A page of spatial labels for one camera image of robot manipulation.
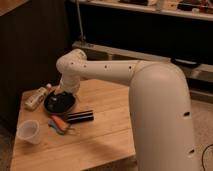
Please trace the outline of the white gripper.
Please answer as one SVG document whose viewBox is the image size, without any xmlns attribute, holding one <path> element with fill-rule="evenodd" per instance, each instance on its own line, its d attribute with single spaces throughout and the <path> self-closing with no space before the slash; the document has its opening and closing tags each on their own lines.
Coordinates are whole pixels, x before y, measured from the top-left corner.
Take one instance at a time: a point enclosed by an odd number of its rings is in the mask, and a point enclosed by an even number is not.
<svg viewBox="0 0 213 171">
<path fill-rule="evenodd" d="M 76 94 L 80 88 L 79 77 L 62 77 L 60 85 L 54 90 L 54 95 L 61 94 L 63 91 L 67 93 Z"/>
</svg>

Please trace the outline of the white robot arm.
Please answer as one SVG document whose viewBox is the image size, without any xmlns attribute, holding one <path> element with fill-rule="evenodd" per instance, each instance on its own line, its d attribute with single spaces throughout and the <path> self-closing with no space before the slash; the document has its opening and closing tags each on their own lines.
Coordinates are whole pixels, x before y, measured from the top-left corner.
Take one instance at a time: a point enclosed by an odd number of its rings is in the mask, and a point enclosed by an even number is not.
<svg viewBox="0 0 213 171">
<path fill-rule="evenodd" d="M 60 57 L 60 88 L 75 93 L 82 77 L 129 87 L 129 113 L 139 171 L 199 171 L 184 73 L 171 63 L 89 61 L 74 49 Z"/>
</svg>

